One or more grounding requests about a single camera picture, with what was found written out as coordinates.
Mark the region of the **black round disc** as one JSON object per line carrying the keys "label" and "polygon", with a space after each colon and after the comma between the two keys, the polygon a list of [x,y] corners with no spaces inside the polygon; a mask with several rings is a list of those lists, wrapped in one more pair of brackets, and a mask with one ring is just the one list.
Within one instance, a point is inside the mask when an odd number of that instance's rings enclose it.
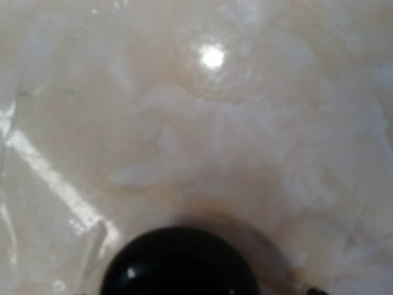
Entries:
{"label": "black round disc", "polygon": [[144,233],[106,269],[100,294],[260,294],[245,258],[222,238],[190,227]]}

